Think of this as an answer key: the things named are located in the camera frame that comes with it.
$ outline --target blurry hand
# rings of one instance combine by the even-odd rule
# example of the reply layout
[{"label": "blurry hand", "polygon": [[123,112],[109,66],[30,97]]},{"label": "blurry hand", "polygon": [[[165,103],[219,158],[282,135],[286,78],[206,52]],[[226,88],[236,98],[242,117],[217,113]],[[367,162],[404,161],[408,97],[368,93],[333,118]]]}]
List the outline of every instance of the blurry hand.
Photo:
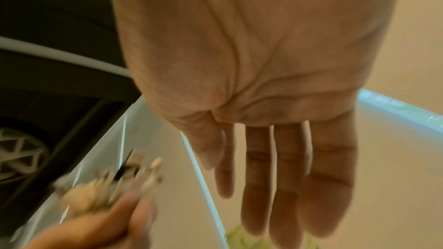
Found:
[{"label": "blurry hand", "polygon": [[47,229],[24,249],[149,249],[149,229],[155,217],[154,203],[131,192],[109,211]]},{"label": "blurry hand", "polygon": [[395,0],[113,1],[135,83],[216,168],[223,197],[233,194],[233,124],[246,125],[245,228],[262,234],[271,211],[280,248],[298,247],[305,230],[329,235],[352,198],[355,102]]}]

